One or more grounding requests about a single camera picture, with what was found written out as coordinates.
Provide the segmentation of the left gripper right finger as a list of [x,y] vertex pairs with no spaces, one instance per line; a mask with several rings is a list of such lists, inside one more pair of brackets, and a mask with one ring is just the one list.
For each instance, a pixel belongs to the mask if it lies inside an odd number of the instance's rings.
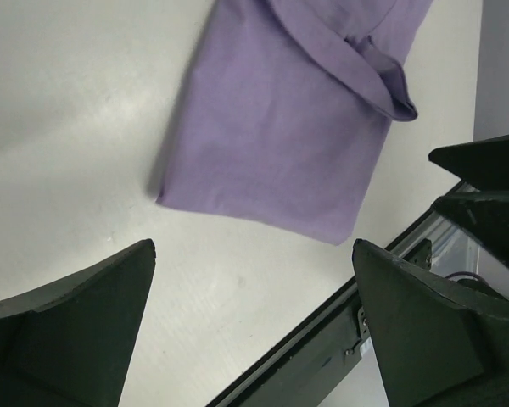
[[392,406],[509,406],[509,301],[358,239],[352,262]]

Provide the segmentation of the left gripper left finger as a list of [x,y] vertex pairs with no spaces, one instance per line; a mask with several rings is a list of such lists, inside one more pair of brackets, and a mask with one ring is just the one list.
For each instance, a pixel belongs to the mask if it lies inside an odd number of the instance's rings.
[[142,240],[0,301],[0,406],[116,406],[156,266]]

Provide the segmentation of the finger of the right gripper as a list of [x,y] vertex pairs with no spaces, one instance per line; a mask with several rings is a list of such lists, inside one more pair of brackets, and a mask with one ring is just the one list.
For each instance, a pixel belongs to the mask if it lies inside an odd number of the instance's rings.
[[509,135],[436,148],[428,159],[480,191],[509,190]]
[[455,192],[437,198],[432,210],[509,269],[509,190]]

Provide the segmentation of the purple t shirt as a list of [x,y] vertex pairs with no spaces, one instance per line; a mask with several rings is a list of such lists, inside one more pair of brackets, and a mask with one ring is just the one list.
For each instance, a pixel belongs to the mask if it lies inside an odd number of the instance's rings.
[[158,201],[341,244],[393,122],[428,1],[219,1]]

